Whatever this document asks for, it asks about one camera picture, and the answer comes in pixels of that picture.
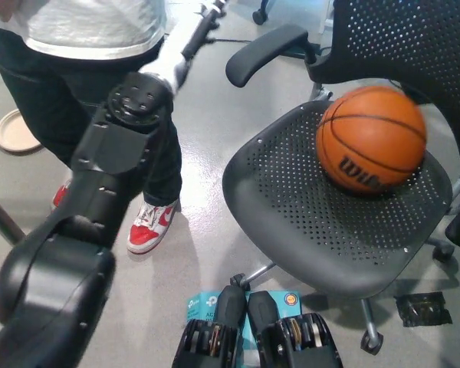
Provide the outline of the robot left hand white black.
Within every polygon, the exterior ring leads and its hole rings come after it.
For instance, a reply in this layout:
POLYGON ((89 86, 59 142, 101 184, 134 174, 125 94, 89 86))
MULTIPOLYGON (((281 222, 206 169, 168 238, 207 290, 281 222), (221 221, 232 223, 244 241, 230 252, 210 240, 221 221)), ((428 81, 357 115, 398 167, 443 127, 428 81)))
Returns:
POLYGON ((207 44, 215 43, 210 35, 225 17, 227 1, 200 1, 183 15, 166 36, 158 58, 139 69, 165 83, 176 95, 185 83, 193 58, 207 44))

